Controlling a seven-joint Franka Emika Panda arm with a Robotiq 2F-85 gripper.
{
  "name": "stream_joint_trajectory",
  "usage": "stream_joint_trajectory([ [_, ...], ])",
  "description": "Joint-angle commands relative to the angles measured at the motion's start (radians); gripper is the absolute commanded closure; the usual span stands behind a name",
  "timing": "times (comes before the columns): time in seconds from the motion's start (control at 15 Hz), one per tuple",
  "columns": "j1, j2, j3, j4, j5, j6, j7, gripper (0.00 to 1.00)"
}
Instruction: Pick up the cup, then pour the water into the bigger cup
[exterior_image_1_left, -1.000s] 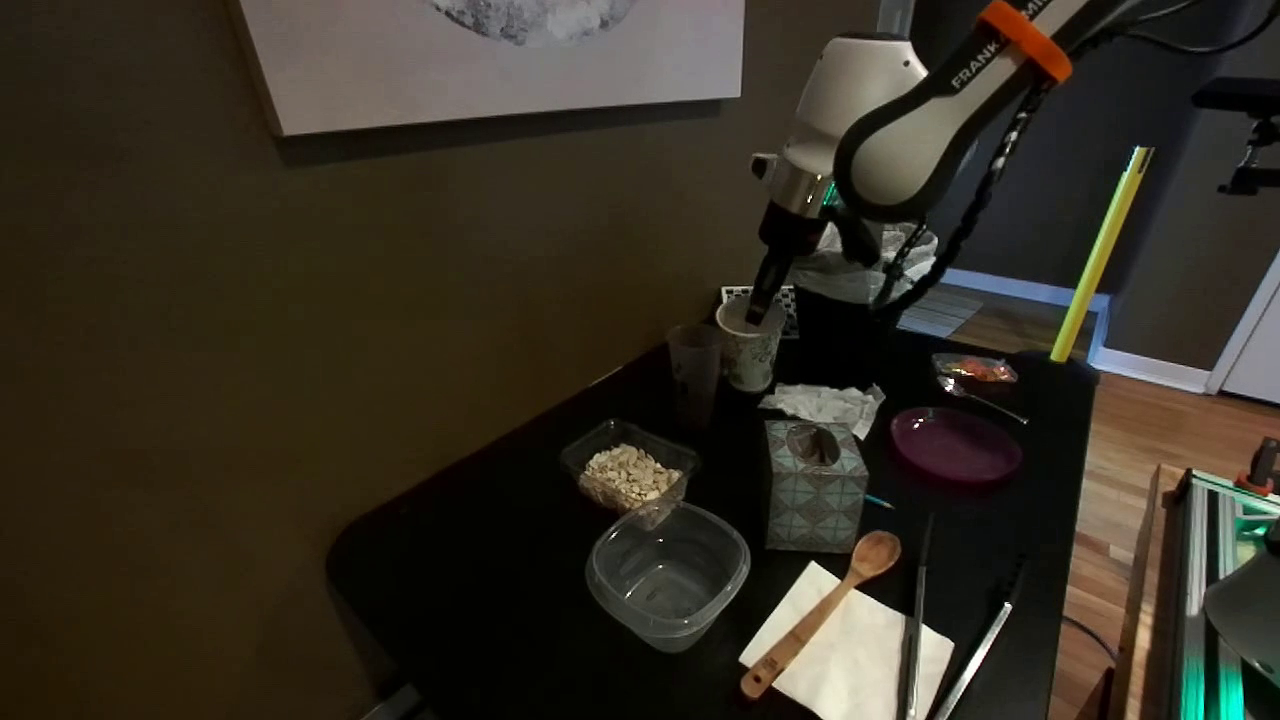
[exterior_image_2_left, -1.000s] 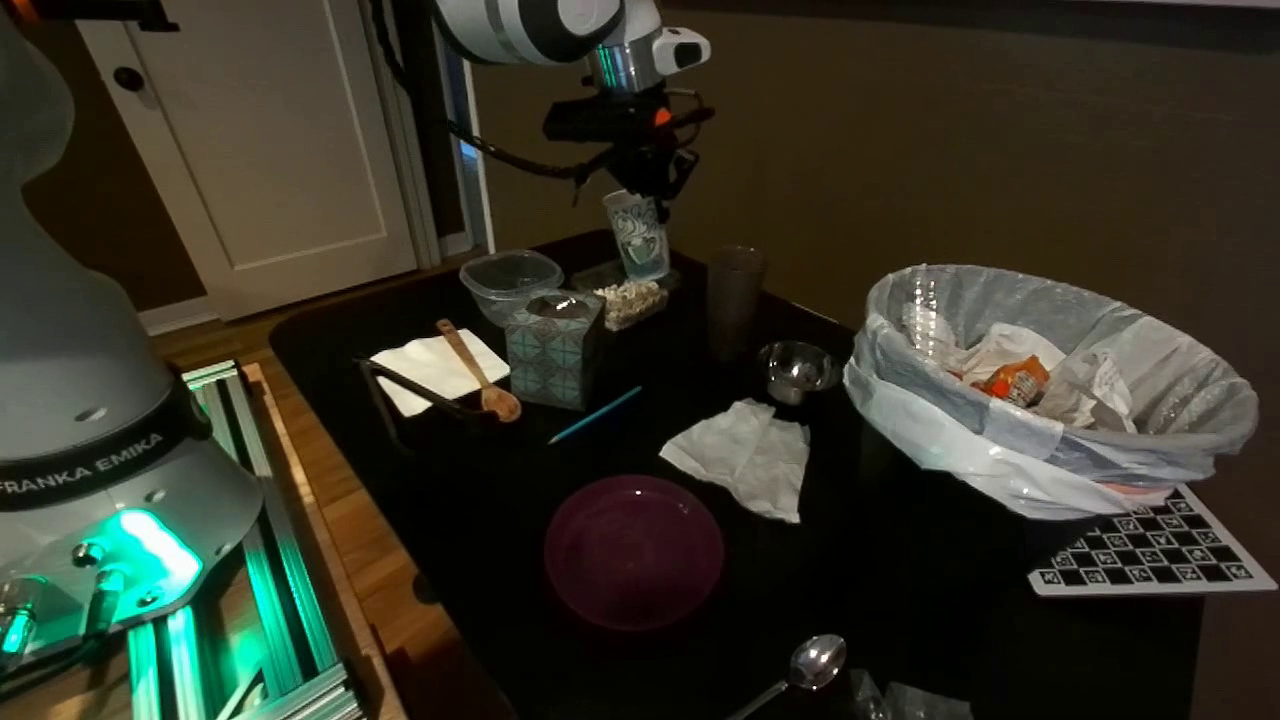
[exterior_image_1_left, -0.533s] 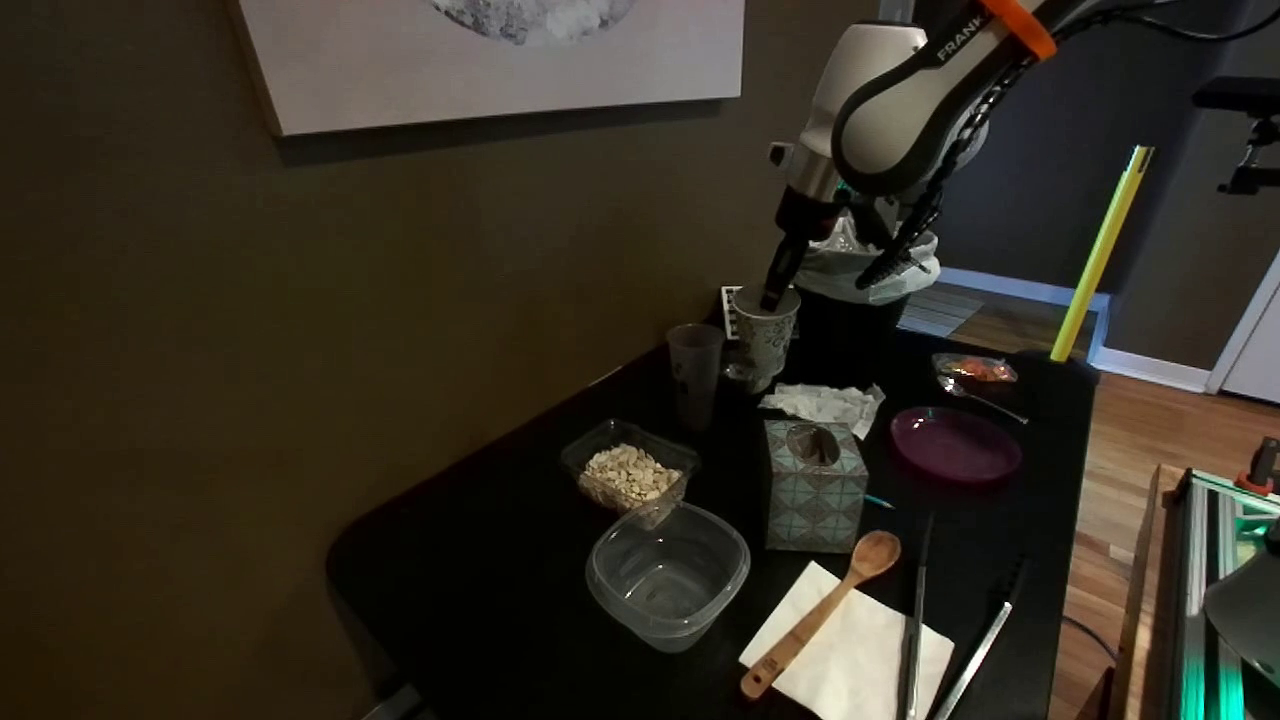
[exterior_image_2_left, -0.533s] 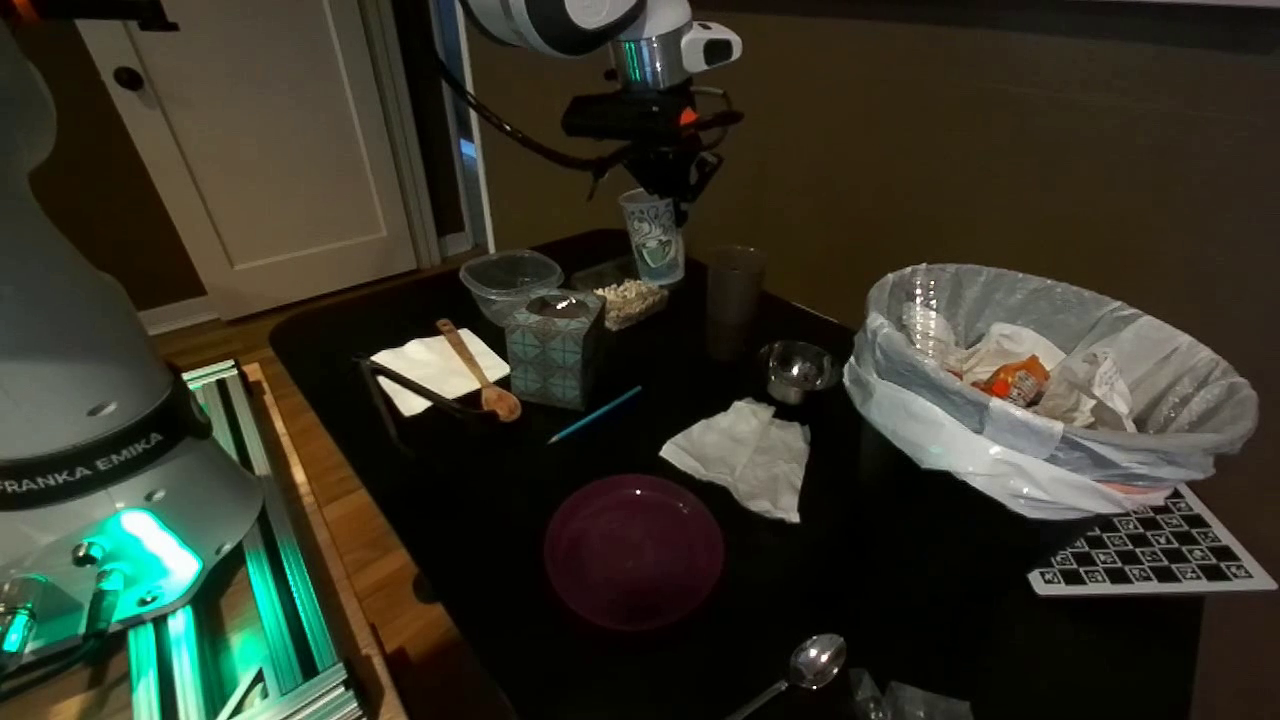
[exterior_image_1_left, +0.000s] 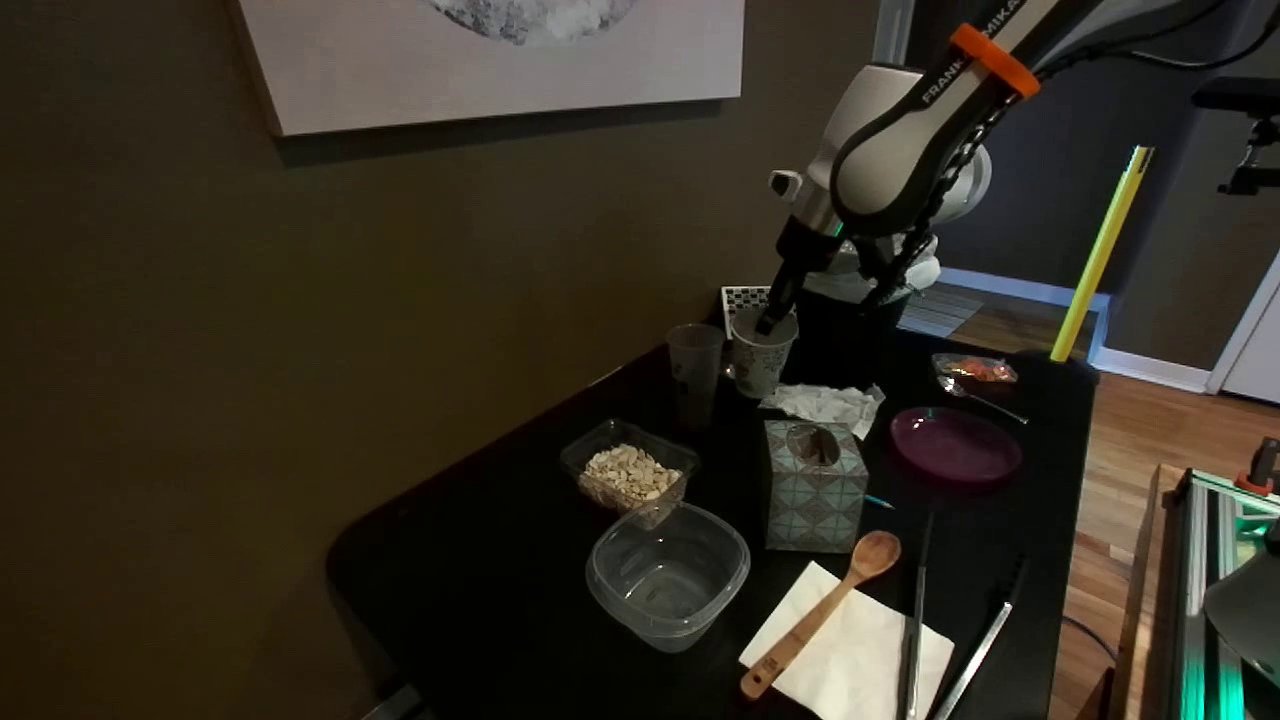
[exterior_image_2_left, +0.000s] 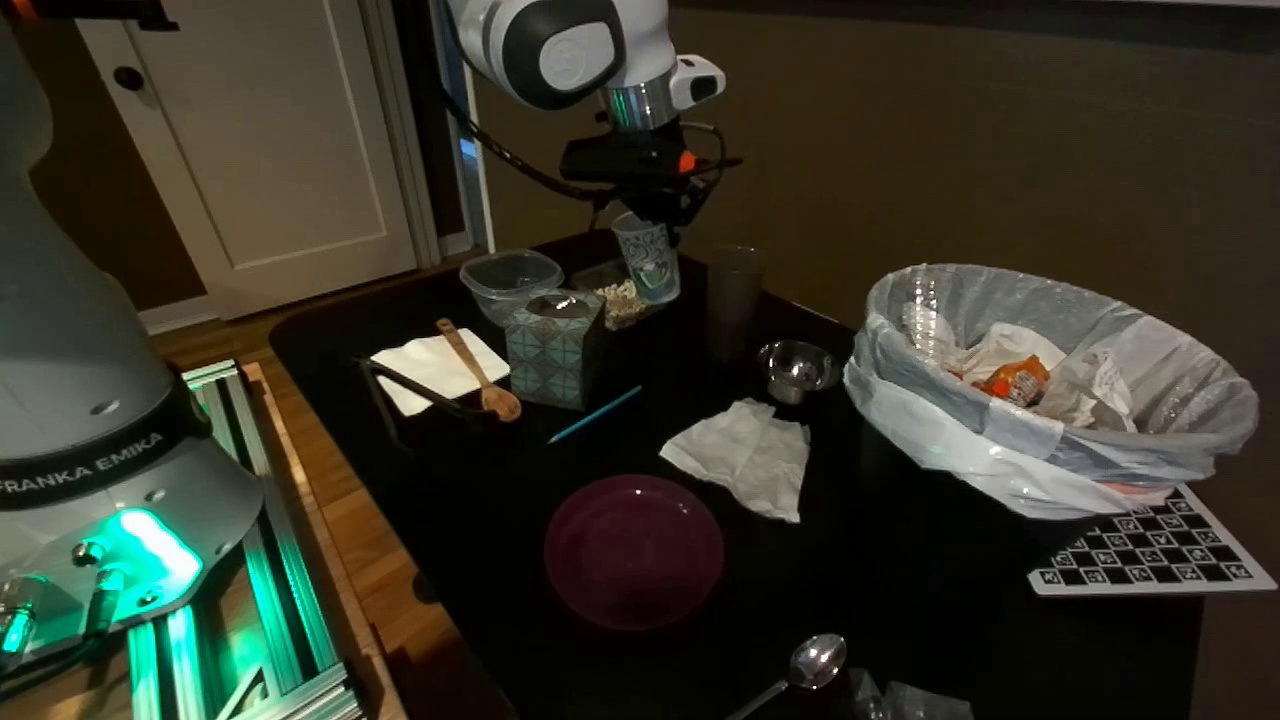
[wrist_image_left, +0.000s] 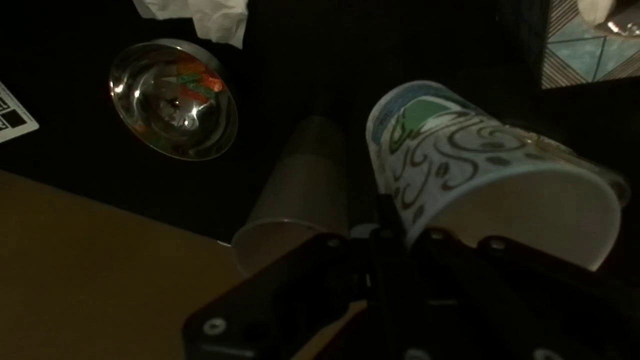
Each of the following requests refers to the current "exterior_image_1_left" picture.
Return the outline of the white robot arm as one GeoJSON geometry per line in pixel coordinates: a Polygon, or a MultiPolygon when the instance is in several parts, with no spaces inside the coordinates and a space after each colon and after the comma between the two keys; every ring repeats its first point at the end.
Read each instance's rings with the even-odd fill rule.
{"type": "Polygon", "coordinates": [[[940,281],[934,223],[957,184],[979,189],[986,138],[1051,75],[1092,60],[1137,60],[1169,73],[1217,73],[1261,53],[1275,27],[1213,60],[1154,53],[1154,42],[1202,23],[1223,0],[1002,0],[948,33],[924,69],[863,65],[836,101],[804,173],[776,167],[787,204],[776,240],[781,272],[761,331],[794,317],[804,285],[841,253],[856,262],[856,307],[884,307],[940,281]]]}

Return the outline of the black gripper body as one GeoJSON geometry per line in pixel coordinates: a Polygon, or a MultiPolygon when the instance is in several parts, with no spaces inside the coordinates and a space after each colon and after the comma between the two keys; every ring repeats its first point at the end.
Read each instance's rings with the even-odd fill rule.
{"type": "Polygon", "coordinates": [[[811,232],[804,222],[787,222],[783,237],[776,240],[781,266],[802,262],[804,266],[804,291],[815,291],[823,299],[841,299],[852,307],[880,307],[907,299],[912,291],[924,291],[940,281],[935,244],[924,244],[921,258],[892,276],[887,262],[874,240],[846,240],[811,232]]]}

